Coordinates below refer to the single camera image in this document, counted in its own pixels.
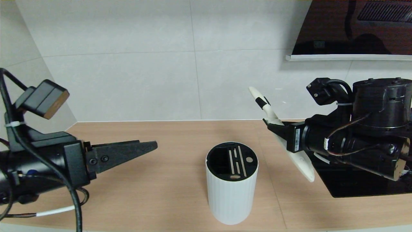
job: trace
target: cable tie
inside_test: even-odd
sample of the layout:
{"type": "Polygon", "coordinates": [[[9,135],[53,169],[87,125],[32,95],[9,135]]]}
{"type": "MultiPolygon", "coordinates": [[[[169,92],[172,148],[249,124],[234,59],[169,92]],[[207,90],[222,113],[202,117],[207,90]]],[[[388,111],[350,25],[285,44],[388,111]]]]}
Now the cable tie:
{"type": "Polygon", "coordinates": [[[9,124],[6,124],[6,125],[4,125],[5,127],[17,127],[17,126],[20,126],[20,125],[23,125],[23,124],[25,124],[26,122],[20,122],[20,121],[13,121],[13,122],[10,122],[9,124]]]}

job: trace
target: black tape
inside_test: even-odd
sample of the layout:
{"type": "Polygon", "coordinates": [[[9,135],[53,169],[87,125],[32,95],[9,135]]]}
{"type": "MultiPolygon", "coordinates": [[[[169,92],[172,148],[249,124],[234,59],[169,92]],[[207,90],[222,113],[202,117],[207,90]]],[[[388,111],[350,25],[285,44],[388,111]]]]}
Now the black tape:
{"type": "Polygon", "coordinates": [[[262,100],[262,98],[258,97],[256,98],[256,103],[260,106],[261,109],[263,109],[263,107],[267,104],[264,100],[262,100]]]}
{"type": "Polygon", "coordinates": [[[271,106],[271,104],[270,104],[270,102],[267,100],[267,98],[266,98],[266,97],[264,97],[264,98],[265,98],[266,102],[271,106]]]}

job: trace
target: ribbed surface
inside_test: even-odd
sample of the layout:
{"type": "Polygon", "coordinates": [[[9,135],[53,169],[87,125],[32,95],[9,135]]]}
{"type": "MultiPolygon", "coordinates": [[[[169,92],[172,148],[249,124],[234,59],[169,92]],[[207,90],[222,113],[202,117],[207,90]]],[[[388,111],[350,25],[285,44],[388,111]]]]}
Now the ribbed surface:
{"type": "Polygon", "coordinates": [[[221,223],[235,225],[247,218],[253,205],[258,168],[249,178],[242,181],[221,180],[206,166],[209,207],[221,223]]]}
{"type": "Polygon", "coordinates": [[[412,23],[412,1],[369,1],[358,20],[412,23]]]}

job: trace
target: black cooktop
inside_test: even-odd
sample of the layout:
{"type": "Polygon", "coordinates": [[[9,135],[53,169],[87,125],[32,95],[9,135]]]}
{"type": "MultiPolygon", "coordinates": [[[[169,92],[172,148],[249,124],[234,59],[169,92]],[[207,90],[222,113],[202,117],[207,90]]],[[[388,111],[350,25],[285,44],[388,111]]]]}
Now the black cooktop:
{"type": "Polygon", "coordinates": [[[346,164],[329,165],[307,152],[312,164],[333,197],[379,196],[412,193],[412,171],[398,181],[346,164]]]}

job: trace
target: wooden table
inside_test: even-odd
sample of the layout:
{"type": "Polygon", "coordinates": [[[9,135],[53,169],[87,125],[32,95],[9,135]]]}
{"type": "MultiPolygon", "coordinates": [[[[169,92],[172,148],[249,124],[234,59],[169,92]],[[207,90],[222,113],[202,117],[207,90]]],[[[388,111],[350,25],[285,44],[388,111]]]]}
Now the wooden table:
{"type": "MultiPolygon", "coordinates": [[[[84,229],[100,231],[321,231],[412,224],[412,195],[332,198],[316,175],[309,183],[262,121],[77,123],[69,133],[92,144],[156,140],[159,148],[98,175],[86,186],[84,229]],[[253,209],[238,225],[218,222],[208,208],[204,160],[225,141],[250,146],[260,162],[253,209]]],[[[65,188],[16,204],[12,213],[71,204],[65,188]]],[[[74,228],[74,212],[6,223],[74,228]]]]}

